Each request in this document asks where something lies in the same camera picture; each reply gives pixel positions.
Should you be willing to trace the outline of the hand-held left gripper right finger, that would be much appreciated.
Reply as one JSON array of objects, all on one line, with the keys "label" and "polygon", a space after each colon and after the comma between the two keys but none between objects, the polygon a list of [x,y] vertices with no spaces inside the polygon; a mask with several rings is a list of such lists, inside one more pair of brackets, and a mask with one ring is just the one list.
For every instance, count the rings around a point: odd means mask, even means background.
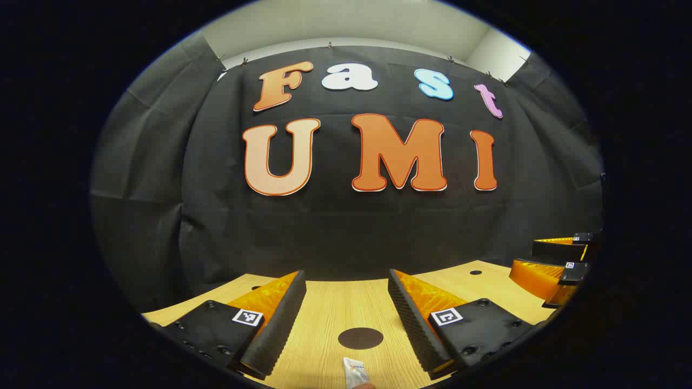
[{"label": "hand-held left gripper right finger", "polygon": [[467,302],[390,269],[388,293],[418,362],[430,379],[473,370],[541,329],[488,298]]}]

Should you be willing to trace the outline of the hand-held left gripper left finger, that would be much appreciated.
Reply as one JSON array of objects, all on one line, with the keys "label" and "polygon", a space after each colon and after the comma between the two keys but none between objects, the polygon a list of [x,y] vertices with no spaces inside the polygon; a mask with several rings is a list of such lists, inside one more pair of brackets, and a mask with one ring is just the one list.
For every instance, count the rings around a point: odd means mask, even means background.
[{"label": "hand-held left gripper left finger", "polygon": [[227,303],[206,300],[154,330],[211,365],[264,380],[287,344],[306,292],[299,270]]}]

